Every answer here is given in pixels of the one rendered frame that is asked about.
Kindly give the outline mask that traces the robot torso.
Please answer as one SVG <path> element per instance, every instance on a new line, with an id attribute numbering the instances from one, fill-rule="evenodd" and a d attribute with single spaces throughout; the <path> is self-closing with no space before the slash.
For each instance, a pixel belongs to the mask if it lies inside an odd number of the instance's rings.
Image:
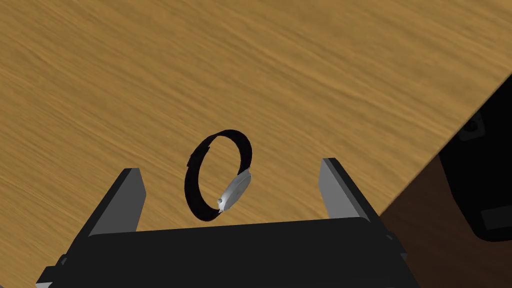
<path id="1" fill-rule="evenodd" d="M 438 156 L 473 233 L 488 242 L 512 241 L 512 74 Z"/>

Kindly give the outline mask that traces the wooden table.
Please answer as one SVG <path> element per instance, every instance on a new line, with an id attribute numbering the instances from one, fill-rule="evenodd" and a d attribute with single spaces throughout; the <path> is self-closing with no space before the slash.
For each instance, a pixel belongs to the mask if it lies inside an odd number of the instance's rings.
<path id="1" fill-rule="evenodd" d="M 327 215 L 335 157 L 382 212 L 512 71 L 512 0 L 0 0 L 0 285 L 34 288 L 119 172 L 138 228 L 200 227 L 188 158 L 247 135 L 216 225 Z"/>

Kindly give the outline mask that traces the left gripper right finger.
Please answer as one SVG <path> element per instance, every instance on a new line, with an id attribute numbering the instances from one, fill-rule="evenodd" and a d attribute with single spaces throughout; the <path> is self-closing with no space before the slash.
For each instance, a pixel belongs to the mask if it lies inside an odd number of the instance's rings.
<path id="1" fill-rule="evenodd" d="M 336 158 L 322 159 L 318 189 L 330 219 L 379 220 L 377 212 Z"/>

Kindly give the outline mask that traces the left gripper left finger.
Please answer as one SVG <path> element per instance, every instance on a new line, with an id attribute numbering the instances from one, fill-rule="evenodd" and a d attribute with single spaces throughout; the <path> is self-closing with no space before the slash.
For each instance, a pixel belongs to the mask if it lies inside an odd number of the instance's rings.
<path id="1" fill-rule="evenodd" d="M 127 233 L 137 229 L 146 199 L 140 168 L 125 168 L 76 236 Z"/>

